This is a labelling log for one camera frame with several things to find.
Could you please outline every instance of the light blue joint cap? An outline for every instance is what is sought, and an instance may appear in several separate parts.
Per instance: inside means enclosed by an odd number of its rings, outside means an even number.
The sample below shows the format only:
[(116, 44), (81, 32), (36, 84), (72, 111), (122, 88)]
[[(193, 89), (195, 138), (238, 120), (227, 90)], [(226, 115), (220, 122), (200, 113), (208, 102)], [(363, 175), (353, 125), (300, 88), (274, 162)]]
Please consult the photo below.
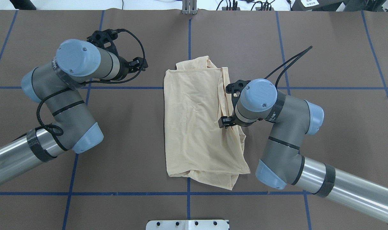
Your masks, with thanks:
[(79, 139), (79, 141), (73, 146), (73, 150), (75, 153), (83, 153), (86, 150), (89, 150), (93, 147), (95, 147), (97, 144), (101, 143), (103, 141), (103, 133), (101, 129), (99, 128), (98, 123), (92, 125), (86, 131), (86, 133)]
[(252, 80), (242, 90), (240, 100), (245, 109), (251, 112), (264, 112), (276, 102), (278, 92), (266, 79)]
[(275, 189), (282, 190), (286, 186), (286, 182), (284, 182), (274, 172), (272, 172), (272, 170), (266, 166), (261, 159), (259, 159), (255, 176), (257, 176), (257, 179), (259, 179), (260, 182)]
[(324, 120), (324, 111), (323, 109), (315, 105), (313, 103), (310, 103), (305, 100), (306, 103), (308, 103), (309, 106), (309, 113), (310, 113), (310, 124), (309, 124), (309, 130), (306, 133), (307, 135), (313, 135), (319, 131), (319, 128), (323, 124)]
[(31, 98), (32, 101), (40, 103), (41, 99), (38, 98), (38, 96), (35, 94), (34, 88), (32, 87), (32, 74), (34, 73), (35, 69), (33, 69), (31, 72), (27, 73), (22, 78), (21, 89), (23, 90), (25, 95), (27, 95), (29, 98)]
[(98, 69), (101, 54), (96, 46), (87, 41), (69, 39), (57, 49), (56, 62), (65, 73), (85, 77)]

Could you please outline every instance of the white paper label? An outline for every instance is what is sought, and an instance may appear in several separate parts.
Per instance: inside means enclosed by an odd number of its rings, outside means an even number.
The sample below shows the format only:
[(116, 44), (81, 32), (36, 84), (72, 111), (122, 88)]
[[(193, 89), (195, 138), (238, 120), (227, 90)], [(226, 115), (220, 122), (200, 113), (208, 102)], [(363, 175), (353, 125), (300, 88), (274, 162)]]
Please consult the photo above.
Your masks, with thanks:
[(301, 0), (303, 6), (305, 7), (311, 7), (311, 6), (316, 6), (319, 5), (317, 0)]

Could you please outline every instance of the cloth fold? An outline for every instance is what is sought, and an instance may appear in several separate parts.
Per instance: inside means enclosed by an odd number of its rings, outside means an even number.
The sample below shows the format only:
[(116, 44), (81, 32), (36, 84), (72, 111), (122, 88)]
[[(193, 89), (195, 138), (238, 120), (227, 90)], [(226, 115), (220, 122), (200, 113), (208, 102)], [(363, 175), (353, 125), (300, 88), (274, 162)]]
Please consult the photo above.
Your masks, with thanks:
[(228, 68), (217, 68), (208, 56), (176, 67), (164, 78), (167, 173), (232, 190), (239, 174), (250, 170), (241, 127), (218, 126), (219, 118), (234, 110), (231, 95), (225, 93)]

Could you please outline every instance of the fabric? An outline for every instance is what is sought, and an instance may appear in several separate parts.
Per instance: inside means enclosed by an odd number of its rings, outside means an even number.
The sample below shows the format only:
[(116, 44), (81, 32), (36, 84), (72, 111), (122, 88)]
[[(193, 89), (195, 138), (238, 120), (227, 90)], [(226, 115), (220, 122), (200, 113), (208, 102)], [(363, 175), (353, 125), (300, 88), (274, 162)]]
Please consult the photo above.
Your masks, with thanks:
[(218, 126), (219, 118), (234, 110), (231, 95), (225, 93), (228, 68), (217, 68), (208, 56), (176, 67), (164, 78), (167, 173), (232, 190), (239, 174), (250, 170), (241, 127)]

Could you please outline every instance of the gray table surface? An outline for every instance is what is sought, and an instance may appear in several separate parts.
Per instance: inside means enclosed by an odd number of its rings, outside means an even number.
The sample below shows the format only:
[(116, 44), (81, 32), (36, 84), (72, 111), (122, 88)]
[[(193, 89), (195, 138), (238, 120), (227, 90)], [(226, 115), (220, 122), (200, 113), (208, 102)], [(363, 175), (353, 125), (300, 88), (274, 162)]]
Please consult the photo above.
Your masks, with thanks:
[[(0, 146), (37, 127), (22, 77), (69, 38), (126, 28), (149, 68), (118, 86), (80, 89), (105, 139), (69, 151), (0, 186), (0, 229), (144, 229), (148, 220), (228, 219), (231, 229), (388, 229), (381, 221), (254, 176), (271, 124), (243, 128), (251, 174), (233, 191), (170, 178), (165, 168), (163, 78), (175, 63), (209, 55), (231, 82), (261, 78), (313, 45), (280, 89), (320, 105), (325, 121), (301, 153), (388, 187), (388, 13), (0, 11)], [(127, 34), (115, 41), (140, 56)], [(43, 109), (45, 122), (53, 118)]]

